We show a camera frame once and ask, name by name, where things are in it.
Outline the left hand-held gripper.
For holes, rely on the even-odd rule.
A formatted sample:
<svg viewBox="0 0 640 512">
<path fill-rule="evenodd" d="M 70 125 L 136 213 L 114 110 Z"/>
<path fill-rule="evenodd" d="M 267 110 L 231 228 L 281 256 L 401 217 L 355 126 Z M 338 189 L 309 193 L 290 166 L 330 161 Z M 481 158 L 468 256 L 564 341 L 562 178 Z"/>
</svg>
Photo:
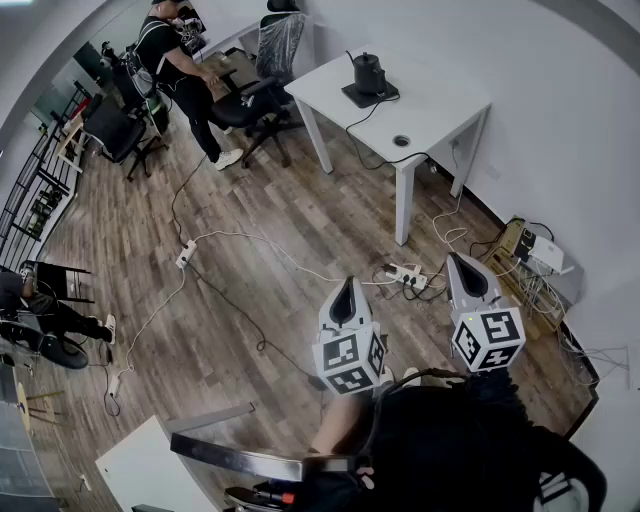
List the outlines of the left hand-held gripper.
<svg viewBox="0 0 640 512">
<path fill-rule="evenodd" d="M 320 308 L 318 329 L 312 352 L 329 391 L 352 395 L 379 386 L 386 346 L 360 280 L 350 276 L 334 288 Z"/>
</svg>

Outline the white desk with grey leg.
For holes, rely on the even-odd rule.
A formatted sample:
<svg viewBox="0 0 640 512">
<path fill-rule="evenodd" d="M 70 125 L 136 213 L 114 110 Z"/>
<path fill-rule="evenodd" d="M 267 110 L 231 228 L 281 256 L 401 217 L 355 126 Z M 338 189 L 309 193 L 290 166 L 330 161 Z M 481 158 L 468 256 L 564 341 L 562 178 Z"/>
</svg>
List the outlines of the white desk with grey leg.
<svg viewBox="0 0 640 512">
<path fill-rule="evenodd" d="M 251 413 L 245 403 L 191 418 L 162 420 L 153 415 L 96 460 L 107 487 L 123 512 L 222 512 L 223 494 L 211 490 L 199 464 L 170 449 L 171 435 Z"/>
</svg>

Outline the black device with red tip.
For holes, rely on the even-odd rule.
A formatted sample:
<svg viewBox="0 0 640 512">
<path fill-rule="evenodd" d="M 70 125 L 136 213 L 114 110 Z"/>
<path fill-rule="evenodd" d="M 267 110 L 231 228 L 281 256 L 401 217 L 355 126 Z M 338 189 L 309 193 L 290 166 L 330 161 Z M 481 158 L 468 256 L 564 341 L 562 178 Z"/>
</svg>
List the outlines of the black device with red tip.
<svg viewBox="0 0 640 512">
<path fill-rule="evenodd" d="M 298 488 L 298 483 L 265 481 L 252 488 L 228 487 L 224 496 L 235 512 L 289 512 Z"/>
</svg>

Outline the black office chair plastic-wrapped back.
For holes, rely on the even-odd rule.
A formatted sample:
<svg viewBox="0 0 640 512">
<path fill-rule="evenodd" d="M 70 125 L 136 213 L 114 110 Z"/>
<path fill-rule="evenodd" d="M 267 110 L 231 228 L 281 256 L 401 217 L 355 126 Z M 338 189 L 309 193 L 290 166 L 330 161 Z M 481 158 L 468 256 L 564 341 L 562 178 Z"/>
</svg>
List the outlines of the black office chair plastic-wrapped back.
<svg viewBox="0 0 640 512">
<path fill-rule="evenodd" d="M 221 78 L 229 92 L 216 100 L 213 113 L 232 128 L 245 131 L 253 142 L 240 159 L 243 168 L 249 167 L 249 157 L 263 143 L 271 139 L 281 155 L 281 165 L 291 165 L 289 153 L 279 139 L 285 131 L 302 128 L 304 124 L 292 119 L 293 96 L 285 86 L 294 81 L 293 64 L 298 50 L 306 15 L 294 0 L 267 3 L 271 13 L 259 25 L 256 81 L 238 86 L 232 79 L 234 68 L 223 72 Z"/>
</svg>

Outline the black office chair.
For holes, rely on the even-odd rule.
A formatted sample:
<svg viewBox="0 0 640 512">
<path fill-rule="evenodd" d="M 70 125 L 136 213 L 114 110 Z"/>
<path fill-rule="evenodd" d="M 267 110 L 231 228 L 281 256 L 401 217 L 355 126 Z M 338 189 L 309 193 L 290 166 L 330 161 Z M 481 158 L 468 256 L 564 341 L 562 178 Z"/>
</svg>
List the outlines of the black office chair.
<svg viewBox="0 0 640 512">
<path fill-rule="evenodd" d="M 127 114 L 111 96 L 96 94 L 81 112 L 83 131 L 100 147 L 100 154 L 113 164 L 122 165 L 134 155 L 126 179 L 133 181 L 134 171 L 141 167 L 149 178 L 147 158 L 169 147 L 158 135 L 147 137 L 147 125 L 141 117 Z"/>
</svg>

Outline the person's right forearm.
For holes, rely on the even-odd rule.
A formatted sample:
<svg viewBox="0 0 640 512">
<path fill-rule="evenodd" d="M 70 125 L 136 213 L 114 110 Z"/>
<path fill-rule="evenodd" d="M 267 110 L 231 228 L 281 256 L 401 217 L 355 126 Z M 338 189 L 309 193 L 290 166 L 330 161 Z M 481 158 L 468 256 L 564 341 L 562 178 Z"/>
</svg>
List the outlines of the person's right forearm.
<svg viewBox="0 0 640 512">
<path fill-rule="evenodd" d="M 497 407 L 524 424 L 532 424 L 518 395 L 519 386 L 506 368 L 474 374 L 466 380 L 464 387 L 475 402 Z"/>
</svg>

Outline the black electric kettle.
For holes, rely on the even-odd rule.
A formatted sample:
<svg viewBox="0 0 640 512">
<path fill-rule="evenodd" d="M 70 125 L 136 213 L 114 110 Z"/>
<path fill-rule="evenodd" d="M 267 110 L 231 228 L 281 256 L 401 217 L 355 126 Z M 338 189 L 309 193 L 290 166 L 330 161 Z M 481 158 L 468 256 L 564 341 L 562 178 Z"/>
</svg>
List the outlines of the black electric kettle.
<svg viewBox="0 0 640 512">
<path fill-rule="evenodd" d="M 353 57 L 347 52 L 354 71 L 354 85 L 356 91 L 364 95 L 382 95 L 387 90 L 385 71 L 382 69 L 379 57 L 375 54 L 363 52 Z"/>
</svg>

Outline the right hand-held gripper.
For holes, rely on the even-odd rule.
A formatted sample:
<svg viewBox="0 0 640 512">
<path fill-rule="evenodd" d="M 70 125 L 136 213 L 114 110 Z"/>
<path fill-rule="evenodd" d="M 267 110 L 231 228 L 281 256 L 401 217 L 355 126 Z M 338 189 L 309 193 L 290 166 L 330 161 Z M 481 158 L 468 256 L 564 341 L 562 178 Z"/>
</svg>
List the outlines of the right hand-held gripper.
<svg viewBox="0 0 640 512">
<path fill-rule="evenodd" d="M 454 351 L 473 373 L 508 367 L 525 344 L 525 330 L 519 309 L 503 295 L 498 277 L 459 252 L 447 255 L 446 273 Z"/>
</svg>

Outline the white square table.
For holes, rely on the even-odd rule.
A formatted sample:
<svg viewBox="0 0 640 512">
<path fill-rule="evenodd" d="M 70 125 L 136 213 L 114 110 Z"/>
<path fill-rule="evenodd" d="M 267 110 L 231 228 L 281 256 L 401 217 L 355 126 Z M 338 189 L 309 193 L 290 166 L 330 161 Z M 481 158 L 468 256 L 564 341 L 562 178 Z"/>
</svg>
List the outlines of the white square table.
<svg viewBox="0 0 640 512">
<path fill-rule="evenodd" d="M 395 240 L 408 240 L 416 167 L 440 144 L 458 140 L 461 155 L 452 171 L 451 195 L 457 196 L 471 169 L 491 101 L 474 85 L 463 82 L 455 65 L 428 57 L 416 60 L 409 51 L 377 44 L 358 48 L 375 54 L 399 99 L 384 102 L 367 116 L 341 91 L 353 80 L 352 64 L 341 55 L 294 80 L 285 88 L 293 96 L 321 168 L 333 166 L 315 116 L 321 114 L 347 130 L 396 173 Z"/>
</svg>

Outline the person's left forearm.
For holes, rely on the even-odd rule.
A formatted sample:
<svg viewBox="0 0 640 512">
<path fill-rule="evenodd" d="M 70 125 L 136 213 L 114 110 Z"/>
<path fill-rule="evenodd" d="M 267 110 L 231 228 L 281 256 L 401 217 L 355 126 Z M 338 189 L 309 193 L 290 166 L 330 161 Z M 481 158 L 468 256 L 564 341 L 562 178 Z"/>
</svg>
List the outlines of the person's left forearm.
<svg viewBox="0 0 640 512">
<path fill-rule="evenodd" d="M 372 390 L 332 398 L 309 451 L 320 455 L 334 455 L 337 446 L 353 430 L 363 411 L 373 401 Z"/>
</svg>

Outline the black kettle base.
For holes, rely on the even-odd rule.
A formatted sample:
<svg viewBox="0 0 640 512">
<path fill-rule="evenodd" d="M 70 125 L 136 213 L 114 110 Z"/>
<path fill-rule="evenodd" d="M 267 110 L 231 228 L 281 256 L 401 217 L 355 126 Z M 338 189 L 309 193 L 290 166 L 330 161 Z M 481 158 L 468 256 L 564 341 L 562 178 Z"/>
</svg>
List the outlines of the black kettle base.
<svg viewBox="0 0 640 512">
<path fill-rule="evenodd" d="M 389 82 L 378 83 L 371 94 L 362 92 L 355 83 L 342 87 L 341 91 L 360 109 L 399 98 L 399 90 Z"/>
</svg>

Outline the black metal chair frame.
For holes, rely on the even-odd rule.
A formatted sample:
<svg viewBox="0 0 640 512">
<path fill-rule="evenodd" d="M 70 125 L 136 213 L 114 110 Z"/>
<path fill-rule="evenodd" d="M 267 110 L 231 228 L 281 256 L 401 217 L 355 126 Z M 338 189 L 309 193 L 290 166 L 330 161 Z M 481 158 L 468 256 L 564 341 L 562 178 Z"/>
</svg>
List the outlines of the black metal chair frame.
<svg viewBox="0 0 640 512">
<path fill-rule="evenodd" d="M 44 288 L 44 293 L 50 294 L 60 301 L 94 304 L 86 293 L 86 278 L 91 276 L 89 270 L 56 265 L 42 261 L 25 260 L 19 266 L 23 274 L 33 272 L 37 285 Z"/>
</svg>

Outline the black metal shelf rack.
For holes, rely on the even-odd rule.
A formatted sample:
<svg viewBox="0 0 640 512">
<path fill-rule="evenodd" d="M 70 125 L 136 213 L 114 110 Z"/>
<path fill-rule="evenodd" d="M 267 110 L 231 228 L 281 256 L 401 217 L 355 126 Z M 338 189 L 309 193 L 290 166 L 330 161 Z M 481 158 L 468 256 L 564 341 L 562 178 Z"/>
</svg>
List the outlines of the black metal shelf rack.
<svg viewBox="0 0 640 512">
<path fill-rule="evenodd" d="M 0 210 L 0 266 L 16 267 L 46 240 L 45 229 L 63 202 L 71 199 L 86 147 L 86 135 L 71 123 L 92 94 L 74 81 L 73 95 L 60 114 L 53 115 L 29 153 L 7 201 Z"/>
</svg>

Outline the cardboard box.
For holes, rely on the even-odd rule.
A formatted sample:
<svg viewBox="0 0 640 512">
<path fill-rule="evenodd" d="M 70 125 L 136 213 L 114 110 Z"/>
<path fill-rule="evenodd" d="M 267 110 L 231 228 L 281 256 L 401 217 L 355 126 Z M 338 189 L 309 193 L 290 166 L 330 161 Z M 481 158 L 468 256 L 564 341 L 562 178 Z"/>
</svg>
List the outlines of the cardboard box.
<svg viewBox="0 0 640 512">
<path fill-rule="evenodd" d="M 521 218 L 512 218 L 483 263 L 496 275 L 506 275 L 526 264 L 536 239 L 534 226 Z"/>
</svg>

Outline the person's black top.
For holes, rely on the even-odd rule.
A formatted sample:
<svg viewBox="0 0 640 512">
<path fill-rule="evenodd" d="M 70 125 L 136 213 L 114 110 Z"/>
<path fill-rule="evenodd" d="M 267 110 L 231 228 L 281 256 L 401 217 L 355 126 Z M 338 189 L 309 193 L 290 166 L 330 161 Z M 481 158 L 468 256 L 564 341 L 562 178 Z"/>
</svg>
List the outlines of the person's black top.
<svg viewBox="0 0 640 512">
<path fill-rule="evenodd" d="M 468 378 L 374 390 L 334 454 L 356 469 L 307 478 L 290 512 L 601 512 L 601 469 L 530 418 L 475 402 Z"/>
</svg>

